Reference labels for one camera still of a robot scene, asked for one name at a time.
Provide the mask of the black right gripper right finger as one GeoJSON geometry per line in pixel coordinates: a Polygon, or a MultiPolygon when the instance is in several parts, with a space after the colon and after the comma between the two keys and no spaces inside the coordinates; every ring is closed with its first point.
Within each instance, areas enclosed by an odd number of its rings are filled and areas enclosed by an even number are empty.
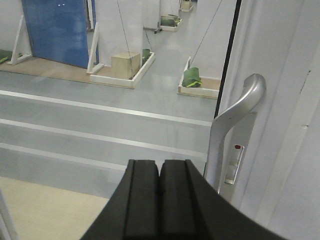
{"type": "Polygon", "coordinates": [[[160,172],[161,240],[281,240],[214,190],[190,160],[166,160],[160,172]]]}

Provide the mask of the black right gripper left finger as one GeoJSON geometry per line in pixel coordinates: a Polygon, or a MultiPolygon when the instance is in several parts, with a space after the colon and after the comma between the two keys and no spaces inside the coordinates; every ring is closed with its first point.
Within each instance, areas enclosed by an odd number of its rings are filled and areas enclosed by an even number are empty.
{"type": "Polygon", "coordinates": [[[83,240],[157,240],[159,172],[153,160],[128,161],[113,195],[83,240]]]}

